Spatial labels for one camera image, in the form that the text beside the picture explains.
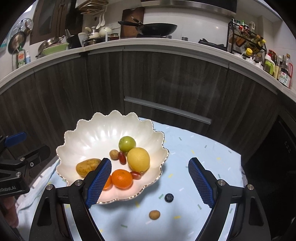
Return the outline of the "person left hand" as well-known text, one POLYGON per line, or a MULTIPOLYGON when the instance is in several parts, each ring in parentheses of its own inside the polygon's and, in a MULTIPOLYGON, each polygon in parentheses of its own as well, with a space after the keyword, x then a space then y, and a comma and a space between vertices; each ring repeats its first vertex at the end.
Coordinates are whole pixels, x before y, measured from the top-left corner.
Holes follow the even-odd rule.
POLYGON ((5 219, 12 228, 16 228, 19 224, 19 219, 16 213, 15 198, 1 198, 4 208, 6 209, 5 219))

